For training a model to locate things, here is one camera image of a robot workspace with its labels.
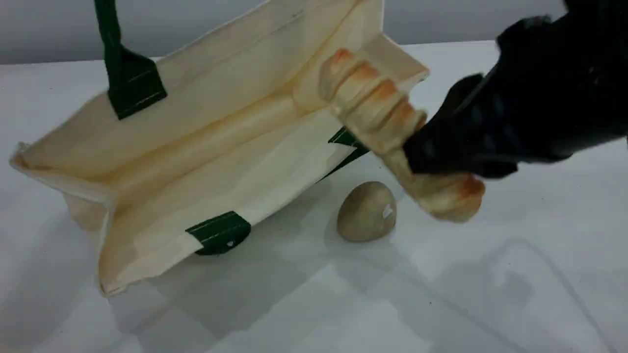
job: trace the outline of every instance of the toy bread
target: toy bread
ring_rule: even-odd
[[[340,122],[370,149],[419,206],[437,219],[463,223],[479,210],[484,184],[469,173],[415,175],[402,149],[427,120],[408,95],[368,61],[339,49],[321,67],[319,93]]]

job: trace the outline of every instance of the background wall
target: background wall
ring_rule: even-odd
[[[262,0],[118,0],[125,44],[162,56]],[[402,44],[494,39],[518,19],[560,16],[561,0],[387,0],[384,31]],[[0,63],[102,57],[93,0],[0,0]]]

